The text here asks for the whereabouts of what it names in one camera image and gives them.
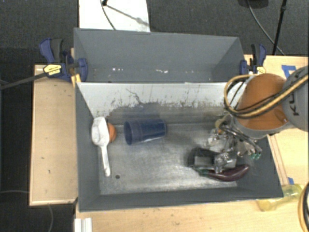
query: white paper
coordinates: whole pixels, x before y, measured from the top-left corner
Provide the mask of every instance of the white paper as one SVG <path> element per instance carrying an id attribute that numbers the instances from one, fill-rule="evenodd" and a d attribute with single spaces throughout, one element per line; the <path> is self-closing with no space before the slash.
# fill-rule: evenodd
<path id="1" fill-rule="evenodd" d="M 116 30 L 150 32 L 146 0 L 108 0 L 104 9 Z M 79 27 L 113 30 L 100 0 L 79 0 Z"/>

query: bin floor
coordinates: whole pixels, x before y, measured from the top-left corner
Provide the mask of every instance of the bin floor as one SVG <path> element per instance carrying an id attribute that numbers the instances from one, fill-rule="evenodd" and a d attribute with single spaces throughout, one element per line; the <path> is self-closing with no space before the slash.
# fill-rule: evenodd
<path id="1" fill-rule="evenodd" d="M 236 187 L 236 182 L 201 177 L 187 167 L 189 152 L 206 145 L 214 121 L 168 124 L 166 137 L 131 146 L 126 144 L 123 125 L 115 125 L 117 138 L 108 145 L 110 177 L 104 175 L 98 149 L 101 195 Z"/>

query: wooden table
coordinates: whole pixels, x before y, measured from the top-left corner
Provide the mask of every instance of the wooden table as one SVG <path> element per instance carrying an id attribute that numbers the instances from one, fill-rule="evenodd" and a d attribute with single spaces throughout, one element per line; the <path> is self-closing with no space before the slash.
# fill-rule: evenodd
<path id="1" fill-rule="evenodd" d="M 264 63 L 268 73 L 285 77 L 281 65 L 299 68 L 308 65 L 308 58 L 268 56 Z M 36 66 L 35 73 L 41 72 L 42 66 Z M 33 92 L 29 203 L 73 203 L 78 192 L 72 85 L 43 78 L 35 81 Z M 269 141 L 281 184 L 288 184 L 289 176 L 295 183 L 305 185 L 308 182 L 308 133 L 286 130 L 269 137 Z M 92 217 L 94 232 L 302 231 L 297 203 L 289 203 L 273 212 L 261 212 L 256 201 L 243 201 L 91 213 L 77 211 L 76 216 Z"/>

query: orange object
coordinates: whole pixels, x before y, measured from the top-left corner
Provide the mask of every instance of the orange object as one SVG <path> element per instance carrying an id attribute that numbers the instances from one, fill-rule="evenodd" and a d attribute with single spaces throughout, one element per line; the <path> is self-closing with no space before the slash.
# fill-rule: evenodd
<path id="1" fill-rule="evenodd" d="M 280 92 L 284 83 L 285 80 L 278 75 L 266 73 L 256 76 L 248 83 L 237 109 L 250 107 Z M 272 130 L 288 122 L 281 104 L 261 116 L 250 119 L 237 118 L 237 120 L 244 127 L 253 130 Z"/>
<path id="2" fill-rule="evenodd" d="M 110 143 L 114 142 L 117 137 L 117 131 L 115 126 L 113 126 L 111 123 L 107 123 L 108 132 L 110 134 Z"/>

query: blue cup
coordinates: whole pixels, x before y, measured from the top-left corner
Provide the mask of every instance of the blue cup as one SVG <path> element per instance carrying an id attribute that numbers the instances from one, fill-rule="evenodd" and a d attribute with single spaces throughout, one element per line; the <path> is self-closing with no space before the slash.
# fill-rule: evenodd
<path id="1" fill-rule="evenodd" d="M 166 135 L 166 124 L 160 118 L 129 119 L 124 124 L 128 145 L 147 142 Z"/>

